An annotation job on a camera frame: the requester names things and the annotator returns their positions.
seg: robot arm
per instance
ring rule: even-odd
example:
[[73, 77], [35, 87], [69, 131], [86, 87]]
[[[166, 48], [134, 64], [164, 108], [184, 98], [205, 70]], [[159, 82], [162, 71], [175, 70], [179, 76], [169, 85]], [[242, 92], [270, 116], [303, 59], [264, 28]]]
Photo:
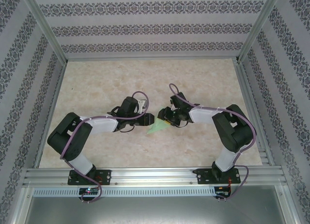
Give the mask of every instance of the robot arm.
[[[182, 92], [179, 92], [178, 96], [185, 99]], [[172, 126], [180, 127], [181, 121], [187, 123], [214, 123], [216, 126], [224, 148], [212, 164], [212, 174], [217, 181], [221, 181], [221, 178], [225, 177], [225, 174], [229, 173], [234, 167], [234, 161], [240, 150], [247, 147], [252, 141], [253, 133], [251, 128], [244, 120], [227, 112], [193, 108], [177, 96], [171, 96], [170, 102], [172, 107], [162, 109], [158, 114], [158, 118], [169, 122]], [[235, 104], [226, 109], [245, 117], [241, 109]]]
[[[121, 106], [115, 107], [111, 112], [105, 114], [105, 116], [113, 116], [115, 118], [91, 119], [84, 122], [74, 135], [70, 147], [67, 149], [63, 159], [83, 175], [94, 179], [96, 167], [82, 154], [82, 149], [89, 135], [102, 132], [117, 132], [126, 125], [134, 127], [153, 124], [154, 116], [150, 113], [145, 113], [139, 118], [134, 118], [142, 114], [145, 102], [145, 100], [137, 100], [128, 96]], [[123, 120], [117, 119], [117, 117], [131, 117], [133, 119]], [[85, 119], [87, 119], [87, 117], [78, 116], [73, 112], [67, 114], [50, 134], [47, 143], [61, 155], [71, 137], [70, 132], [73, 132], [76, 126]]]

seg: green cloth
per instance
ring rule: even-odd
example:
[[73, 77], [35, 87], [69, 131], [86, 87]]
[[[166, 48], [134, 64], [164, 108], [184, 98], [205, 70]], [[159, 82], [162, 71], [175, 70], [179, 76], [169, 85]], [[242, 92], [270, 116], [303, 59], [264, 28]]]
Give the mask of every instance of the green cloth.
[[163, 121], [159, 118], [156, 118], [154, 124], [151, 125], [151, 128], [149, 131], [147, 131], [147, 134], [149, 133], [154, 133], [156, 131], [168, 128], [170, 126], [170, 124], [166, 121]]

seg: aluminum frame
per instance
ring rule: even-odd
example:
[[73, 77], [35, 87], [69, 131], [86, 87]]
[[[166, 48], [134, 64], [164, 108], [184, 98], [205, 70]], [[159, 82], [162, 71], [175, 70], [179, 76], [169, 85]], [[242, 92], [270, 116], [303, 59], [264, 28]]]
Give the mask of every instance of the aluminum frame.
[[59, 44], [53, 30], [51, 29], [50, 25], [47, 22], [47, 19], [44, 17], [44, 14], [39, 7], [38, 3], [36, 0], [24, 0], [27, 6], [29, 7], [31, 13], [33, 14], [35, 20], [39, 24], [42, 32], [46, 36], [48, 42], [52, 46], [53, 50], [55, 51], [58, 59], [64, 65], [68, 60], [67, 57]]
[[240, 53], [238, 55], [238, 62], [241, 63], [246, 58], [248, 51], [250, 50], [256, 36], [263, 27], [265, 21], [267, 20], [272, 8], [276, 4], [277, 0], [266, 0], [261, 12], [259, 13], [252, 29], [250, 30], [248, 37], [246, 38], [244, 44], [241, 47]]
[[254, 128], [256, 129], [258, 148], [265, 150], [269, 165], [274, 166], [275, 162], [273, 160], [271, 150], [269, 148], [268, 141], [264, 133], [264, 128], [255, 105], [254, 97], [251, 93], [251, 88], [249, 86], [245, 70], [243, 66], [237, 61], [233, 61], [233, 65], [240, 84], [241, 93], [248, 111], [248, 117], [251, 123], [254, 125]]
[[34, 168], [39, 168], [39, 164], [40, 164], [40, 161], [41, 161], [41, 157], [42, 157], [42, 154], [43, 154], [45, 143], [47, 142], [49, 127], [50, 127], [50, 124], [52, 123], [52, 118], [53, 118], [54, 111], [55, 111], [55, 108], [56, 108], [56, 103], [57, 103], [57, 100], [58, 100], [58, 96], [59, 96], [60, 88], [62, 86], [62, 81], [63, 81], [63, 77], [64, 77], [64, 74], [65, 74], [66, 68], [67, 68], [67, 63], [64, 63], [64, 65], [62, 66], [62, 72], [61, 72], [61, 75], [60, 75], [60, 78], [59, 78], [59, 82], [57, 84], [55, 96], [54, 96], [54, 99], [52, 100], [52, 106], [50, 108], [50, 112], [49, 112], [49, 115], [47, 117], [46, 128], [44, 129], [44, 133], [43, 133], [43, 136], [42, 136], [42, 141], [41, 141], [39, 149], [38, 149], [37, 158], [35, 159], [35, 162], [34, 162], [34, 165], [33, 165]]
[[[175, 167], [175, 168], [113, 168], [110, 185], [105, 187], [114, 188], [146, 188], [146, 187], [186, 187], [198, 188], [196, 174], [193, 170], [201, 167]], [[244, 179], [246, 169], [238, 168], [241, 180]], [[21, 194], [13, 215], [12, 224], [23, 224], [26, 221], [30, 208], [33, 191], [35, 188], [68, 188], [86, 187], [69, 186], [67, 184], [69, 168], [61, 169], [27, 169], [22, 184]], [[283, 216], [288, 224], [300, 223], [286, 178], [281, 166], [249, 166], [249, 176], [244, 186], [275, 186], [281, 205]]]

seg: mounting bracket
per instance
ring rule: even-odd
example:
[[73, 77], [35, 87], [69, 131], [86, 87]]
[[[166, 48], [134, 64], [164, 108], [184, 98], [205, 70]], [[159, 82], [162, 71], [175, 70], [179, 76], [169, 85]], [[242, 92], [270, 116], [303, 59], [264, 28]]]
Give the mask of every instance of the mounting bracket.
[[[100, 185], [110, 185], [111, 170], [96, 170], [93, 178]], [[80, 176], [74, 170], [71, 170], [68, 178], [68, 185], [95, 185], [88, 179]]]
[[232, 168], [222, 173], [219, 181], [212, 175], [212, 168], [198, 168], [192, 172], [197, 175], [198, 184], [228, 184], [229, 179], [231, 179], [231, 184], [241, 183], [237, 168]]

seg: striped wall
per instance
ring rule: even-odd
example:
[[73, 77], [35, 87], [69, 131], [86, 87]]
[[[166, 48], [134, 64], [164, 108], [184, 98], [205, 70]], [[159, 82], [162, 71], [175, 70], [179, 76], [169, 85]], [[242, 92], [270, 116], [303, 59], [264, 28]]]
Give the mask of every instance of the striped wall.
[[310, 223], [310, 0], [278, 0], [244, 60], [277, 165]]
[[36, 0], [68, 59], [237, 56], [266, 0]]
[[0, 224], [33, 167], [62, 65], [24, 0], [0, 0]]

